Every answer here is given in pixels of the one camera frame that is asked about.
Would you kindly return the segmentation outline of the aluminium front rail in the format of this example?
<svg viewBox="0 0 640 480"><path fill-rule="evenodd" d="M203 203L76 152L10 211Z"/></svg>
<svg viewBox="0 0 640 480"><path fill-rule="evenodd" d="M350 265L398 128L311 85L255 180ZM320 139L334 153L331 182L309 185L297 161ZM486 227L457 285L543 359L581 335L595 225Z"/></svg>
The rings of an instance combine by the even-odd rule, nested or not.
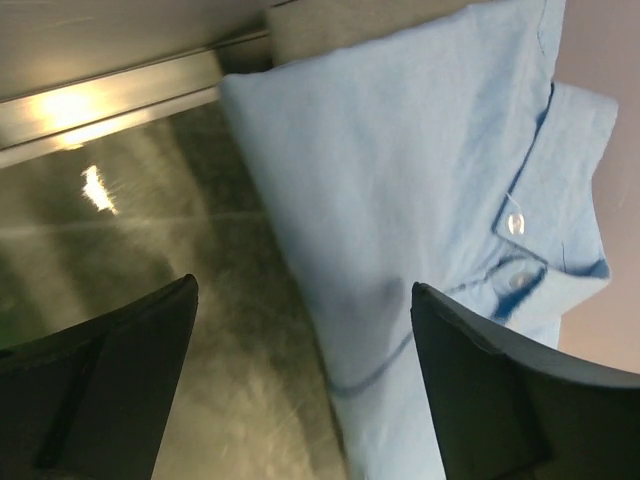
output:
<svg viewBox="0 0 640 480"><path fill-rule="evenodd" d="M227 72L271 65L259 28L211 48L1 103L1 166L71 150L119 131L217 100Z"/></svg>

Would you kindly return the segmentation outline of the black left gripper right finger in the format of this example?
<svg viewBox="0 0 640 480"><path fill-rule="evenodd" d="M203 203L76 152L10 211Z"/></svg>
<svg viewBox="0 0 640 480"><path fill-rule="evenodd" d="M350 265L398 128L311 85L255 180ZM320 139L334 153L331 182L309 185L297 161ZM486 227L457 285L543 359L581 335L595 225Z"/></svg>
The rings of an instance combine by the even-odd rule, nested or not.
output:
<svg viewBox="0 0 640 480"><path fill-rule="evenodd" d="M411 320L449 479L636 479L639 377L567 355L426 284Z"/></svg>

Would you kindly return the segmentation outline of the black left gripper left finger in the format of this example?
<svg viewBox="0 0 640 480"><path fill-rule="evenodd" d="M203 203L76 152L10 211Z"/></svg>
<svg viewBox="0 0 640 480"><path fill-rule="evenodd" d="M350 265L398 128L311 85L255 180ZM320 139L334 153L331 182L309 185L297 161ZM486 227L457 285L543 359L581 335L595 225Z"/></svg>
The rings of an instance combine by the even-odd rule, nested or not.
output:
<svg viewBox="0 0 640 480"><path fill-rule="evenodd" d="M192 335L186 275L1 352L4 479L151 478Z"/></svg>

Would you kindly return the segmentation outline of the light blue long sleeve shirt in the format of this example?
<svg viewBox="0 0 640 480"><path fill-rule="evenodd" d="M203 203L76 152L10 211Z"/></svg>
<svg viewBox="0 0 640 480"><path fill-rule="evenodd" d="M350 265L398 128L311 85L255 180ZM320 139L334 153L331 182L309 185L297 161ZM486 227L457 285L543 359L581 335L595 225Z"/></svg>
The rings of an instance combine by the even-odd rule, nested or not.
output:
<svg viewBox="0 0 640 480"><path fill-rule="evenodd" d="M611 273L610 98L554 81L561 1L292 1L221 103L311 314L354 479L444 470L411 288L556 347Z"/></svg>

